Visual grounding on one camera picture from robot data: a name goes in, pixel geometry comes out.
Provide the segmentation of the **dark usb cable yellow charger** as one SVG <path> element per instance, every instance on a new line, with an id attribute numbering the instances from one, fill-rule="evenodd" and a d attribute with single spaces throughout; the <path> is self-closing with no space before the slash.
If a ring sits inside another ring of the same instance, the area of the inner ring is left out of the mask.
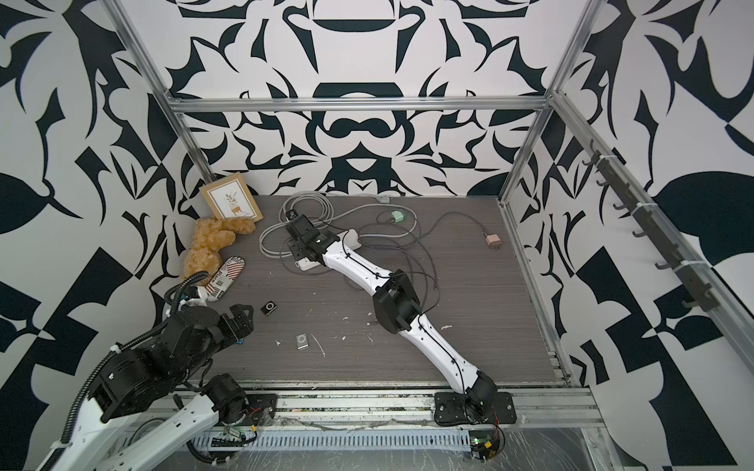
<path id="1" fill-rule="evenodd" d="M 390 294 L 391 296 L 407 294 L 410 298 L 414 298 L 417 310 L 422 312 L 422 302 L 416 296 L 414 286 L 412 285 L 412 276 L 419 275 L 417 272 L 407 273 L 403 270 L 390 271 L 384 269 L 370 262 L 356 251 L 350 251 L 341 237 L 323 255 L 323 264 L 321 266 L 345 276 L 373 298 L 379 292 L 385 292 L 385 294 Z M 422 277 L 427 288 L 432 288 L 433 281 L 428 280 L 424 276 Z"/>

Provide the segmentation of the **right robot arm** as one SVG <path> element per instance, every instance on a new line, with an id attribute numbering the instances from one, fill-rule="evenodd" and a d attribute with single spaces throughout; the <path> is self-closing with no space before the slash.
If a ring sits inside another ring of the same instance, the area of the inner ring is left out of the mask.
<path id="1" fill-rule="evenodd" d="M 495 418 L 498 387 L 458 353 L 434 328 L 419 304 L 412 281 L 402 270 L 389 271 L 347 247 L 338 235 L 316 228 L 308 217 L 290 210 L 285 227 L 296 261 L 307 259 L 334 270 L 371 295 L 378 323 L 412 343 L 438 369 L 461 401 L 461 422 L 488 423 Z"/>

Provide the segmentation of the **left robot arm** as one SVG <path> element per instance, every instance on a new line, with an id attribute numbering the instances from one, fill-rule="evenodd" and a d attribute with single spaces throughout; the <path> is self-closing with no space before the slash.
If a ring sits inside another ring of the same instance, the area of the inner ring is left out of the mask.
<path id="1" fill-rule="evenodd" d="M 187 387 L 198 370 L 208 370 L 215 353 L 253 332 L 253 307 L 231 306 L 229 313 L 208 307 L 204 296 L 187 292 L 207 277 L 200 271 L 168 290 L 165 319 L 146 333 L 116 343 L 84 381 L 69 411 L 61 439 L 39 465 L 41 470 L 151 470 L 184 447 L 211 466 L 230 462 L 257 435 L 219 439 L 212 453 L 201 453 L 194 439 L 216 425 L 243 423 L 251 406 L 229 374 L 194 388 L 188 403 L 125 449 L 111 453 L 121 435 L 153 402 Z"/>

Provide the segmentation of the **black mp3 player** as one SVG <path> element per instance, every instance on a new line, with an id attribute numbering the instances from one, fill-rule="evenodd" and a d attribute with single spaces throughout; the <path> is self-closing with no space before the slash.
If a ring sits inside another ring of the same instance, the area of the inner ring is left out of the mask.
<path id="1" fill-rule="evenodd" d="M 265 315 L 265 316 L 269 316 L 269 315 L 270 315 L 270 314 L 272 314 L 272 313 L 273 313 L 273 312 L 274 312 L 274 311 L 275 311 L 275 310 L 276 310 L 277 308 L 278 308 L 278 305 L 277 305 L 277 303 L 276 303 L 275 301 L 269 301 L 269 302 L 266 302 L 266 303 L 265 303 L 265 304 L 264 304 L 264 305 L 263 305 L 263 306 L 261 307 L 261 312 L 262 312 L 262 314 L 263 314 L 263 315 Z"/>

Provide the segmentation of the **framed plant picture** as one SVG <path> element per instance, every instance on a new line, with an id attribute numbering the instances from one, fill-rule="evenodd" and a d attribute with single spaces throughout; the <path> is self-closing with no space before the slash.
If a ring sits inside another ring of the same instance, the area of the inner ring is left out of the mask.
<path id="1" fill-rule="evenodd" d="M 217 219 L 251 218 L 257 223 L 263 215 L 241 173 L 223 177 L 200 188 Z"/>

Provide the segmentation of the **tan teddy bear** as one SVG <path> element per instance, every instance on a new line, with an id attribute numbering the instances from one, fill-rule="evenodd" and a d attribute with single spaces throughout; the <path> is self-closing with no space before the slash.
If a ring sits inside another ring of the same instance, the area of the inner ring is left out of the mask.
<path id="1" fill-rule="evenodd" d="M 256 230 L 251 217 L 217 219 L 215 217 L 196 221 L 192 246 L 184 260 L 183 279 L 206 272 L 207 276 L 198 282 L 200 286 L 208 283 L 223 264 L 220 251 L 235 243 L 237 235 L 249 235 Z"/>

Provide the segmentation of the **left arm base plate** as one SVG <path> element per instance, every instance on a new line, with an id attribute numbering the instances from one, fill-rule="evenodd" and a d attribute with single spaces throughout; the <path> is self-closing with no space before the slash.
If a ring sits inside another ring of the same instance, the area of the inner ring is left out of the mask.
<path id="1" fill-rule="evenodd" d="M 232 400 L 220 422 L 230 426 L 260 426 L 276 418 L 276 394 L 248 394 L 244 400 Z"/>

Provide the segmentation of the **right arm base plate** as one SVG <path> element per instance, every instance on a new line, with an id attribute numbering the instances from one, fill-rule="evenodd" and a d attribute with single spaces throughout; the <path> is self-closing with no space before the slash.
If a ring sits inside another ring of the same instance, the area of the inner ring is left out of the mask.
<path id="1" fill-rule="evenodd" d="M 491 402 L 485 402 L 484 412 L 478 412 L 461 394 L 436 392 L 433 420 L 441 427 L 461 425 L 512 425 L 518 421 L 512 396 L 497 392 Z"/>

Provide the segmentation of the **black wall hook rack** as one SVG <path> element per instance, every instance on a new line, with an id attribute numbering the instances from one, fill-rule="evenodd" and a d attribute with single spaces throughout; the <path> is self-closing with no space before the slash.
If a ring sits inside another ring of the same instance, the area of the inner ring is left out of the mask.
<path id="1" fill-rule="evenodd" d="M 646 237 L 661 255 L 662 260 L 655 264 L 655 268 L 673 271 L 691 295 L 692 302 L 685 301 L 683 306 L 699 307 L 705 312 L 720 307 L 710 277 L 704 273 L 707 263 L 685 245 L 659 204 L 628 172 L 620 158 L 592 149 L 587 164 L 603 177 L 600 186 L 608 186 L 618 196 L 620 202 L 614 208 L 628 213 L 638 223 L 640 230 L 633 234 L 634 237 Z"/>

